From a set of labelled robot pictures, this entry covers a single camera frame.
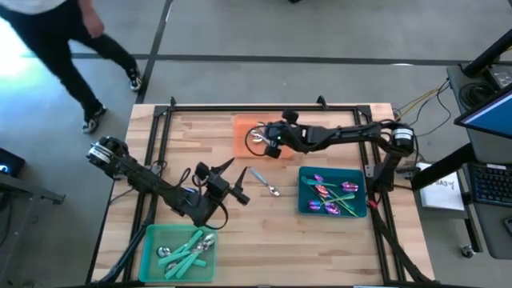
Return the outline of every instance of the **wooden table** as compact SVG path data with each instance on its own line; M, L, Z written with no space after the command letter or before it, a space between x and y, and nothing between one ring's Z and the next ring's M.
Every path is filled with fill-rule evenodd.
M368 104L375 121L392 118L390 104ZM144 162L154 105L134 106L126 143L130 154ZM163 178L176 183L185 168L202 161L218 166L232 156L234 112L173 112L166 160L169 167ZM322 126L351 126L354 116L346 112L301 112L299 122ZM157 138L154 159L157 157ZM237 159L223 177L234 184L243 167L254 166L271 185L282 192L272 197L252 174L244 181L244 192L251 198L241 206L228 196L230 220L219 231L215 286L298 285L340 286L382 284L370 213L366 218L307 217L297 214L297 175L300 166L332 166L362 169L358 144L331 146L327 150L293 160ZM191 180L185 186L191 186ZM113 197L127 189L125 182L114 186ZM104 276L118 260L130 238L137 193L114 202L108 211L93 280ZM410 190L390 193L398 239L413 262L429 278L434 278ZM224 214L217 211L209 224L220 226ZM156 224L191 224L158 202ZM135 255L133 278L138 275L142 244ZM386 256L394 275L392 253L386 244Z

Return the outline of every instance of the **green tray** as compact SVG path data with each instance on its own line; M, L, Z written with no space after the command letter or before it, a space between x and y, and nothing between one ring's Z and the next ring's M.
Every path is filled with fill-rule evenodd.
M318 211L311 211L308 203L310 200L319 200L319 197L307 184L301 181L304 176L308 179L314 179L314 175L319 174L324 177L324 181L335 184L337 187L328 187L333 190L338 196L344 195L340 185L345 182L352 182L359 186L359 190L354 192L355 198L346 200L354 207L354 212L357 217L350 214L348 211L340 207L340 215L331 215L325 212L324 209ZM362 171L353 169L335 169L324 167L308 167L304 166L298 170L298 212L304 215L317 215L329 217L345 217L345 218L364 218L366 217L366 188L365 177Z
M215 276L217 259L217 243L207 252L201 253L198 259L206 261L206 267L192 265L180 279L175 276L167 280L164 268L158 267L157 248L167 246L171 251L187 243L196 230L215 233L205 227L197 228L192 225L150 225L146 230L146 240L142 251L141 268L138 279L142 282L212 282Z

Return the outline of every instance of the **floor stripe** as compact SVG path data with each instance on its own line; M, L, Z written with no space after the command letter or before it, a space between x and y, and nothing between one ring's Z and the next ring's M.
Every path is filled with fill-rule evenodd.
M173 0L166 0L166 4L163 7L162 15L160 16L160 23L158 24L157 32L155 33L153 45L151 46L151 52L148 55L148 63L146 64L146 68L144 69L144 75L142 76L142 87L138 91L137 99L135 100L135 104L144 103L144 98L146 97L147 88L150 85L151 74L153 73L154 63L156 62L156 56L158 50L160 49L160 44L162 43L163 32L166 29L167 19L170 14L170 8L172 6Z
M154 42L160 45L162 39ZM350 64L350 65L395 65L395 66L453 66L470 63L472 60L439 59L401 59L401 58L336 58L301 56L243 56L243 55L192 55L192 54L132 54L136 60L181 61L181 62L246 62L246 63L297 63L297 64ZM24 58L36 58L32 53L23 54ZM73 53L73 59L102 59L98 54ZM499 64L512 65L512 61L500 61Z

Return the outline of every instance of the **monitor screen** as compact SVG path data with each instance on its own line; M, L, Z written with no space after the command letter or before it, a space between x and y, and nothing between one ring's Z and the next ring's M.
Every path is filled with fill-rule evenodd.
M512 138L511 87L506 87L504 90L497 92L493 99L467 111L455 120L455 124Z

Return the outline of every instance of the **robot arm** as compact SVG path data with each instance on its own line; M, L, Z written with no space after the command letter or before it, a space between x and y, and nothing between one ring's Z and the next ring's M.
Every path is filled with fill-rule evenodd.
M195 190L183 188L181 185L173 186L161 179L131 157L128 153L128 146L116 138L102 137L93 143L87 158L91 164L103 170L111 178L116 174L125 175L128 184L136 191L158 194L172 211L180 216L188 215L196 226L206 226L206 222L219 206L226 212L222 201L228 194L236 197L242 205L247 205L250 200L244 195L242 188L246 170L242 172L234 187L231 187L228 181L221 177L222 172L229 167L233 159L220 167L212 168L208 168L207 165L200 162L193 176L193 178L200 179L200 181L197 180L200 182L198 190ZM203 186L206 186L204 194L201 193Z
M414 131L408 125L392 120L328 129L322 126L297 124L298 114L291 110L285 110L282 117L285 119L284 121L270 122L265 126L264 137L268 143L265 155L279 158L280 146L283 145L307 154L324 150L335 144L376 143L387 152L387 156L383 163L374 167L374 176L370 187L373 192L392 191L394 172L398 163L402 157L407 157L414 152ZM383 138L384 134L387 134L390 139Z

